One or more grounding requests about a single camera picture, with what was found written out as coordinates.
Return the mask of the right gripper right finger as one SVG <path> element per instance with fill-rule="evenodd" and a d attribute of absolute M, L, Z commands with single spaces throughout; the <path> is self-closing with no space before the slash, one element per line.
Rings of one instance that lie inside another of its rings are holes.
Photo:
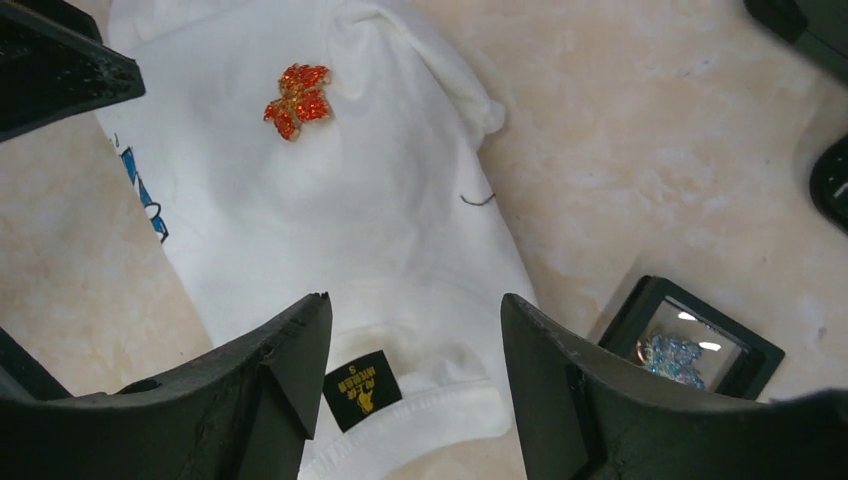
<path fill-rule="evenodd" d="M 843 479 L 847 394 L 764 404 L 656 376 L 515 294 L 501 303 L 530 479 Z"/>

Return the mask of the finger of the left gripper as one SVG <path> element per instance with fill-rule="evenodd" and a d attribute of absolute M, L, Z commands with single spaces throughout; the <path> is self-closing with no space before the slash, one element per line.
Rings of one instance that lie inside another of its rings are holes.
<path fill-rule="evenodd" d="M 1 140 L 146 92 L 137 63 L 108 48 L 66 1 L 1 3 Z"/>

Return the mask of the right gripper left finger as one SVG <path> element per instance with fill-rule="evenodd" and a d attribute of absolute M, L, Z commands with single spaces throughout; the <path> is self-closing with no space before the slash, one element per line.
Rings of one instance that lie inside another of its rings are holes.
<path fill-rule="evenodd" d="M 1 337 L 5 479 L 294 479 L 315 434 L 332 327 L 325 293 L 120 391 L 72 395 Z"/>

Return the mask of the white t-shirt garment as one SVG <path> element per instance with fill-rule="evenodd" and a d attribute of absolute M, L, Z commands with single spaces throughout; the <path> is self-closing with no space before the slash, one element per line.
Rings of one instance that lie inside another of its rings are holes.
<path fill-rule="evenodd" d="M 504 122 L 407 1 L 116 1 L 145 94 L 102 109 L 214 345 L 310 292 L 332 340 L 302 479 L 381 479 L 512 426 L 500 304 L 533 289 L 478 151 Z M 293 64 L 332 117 L 263 120 Z"/>

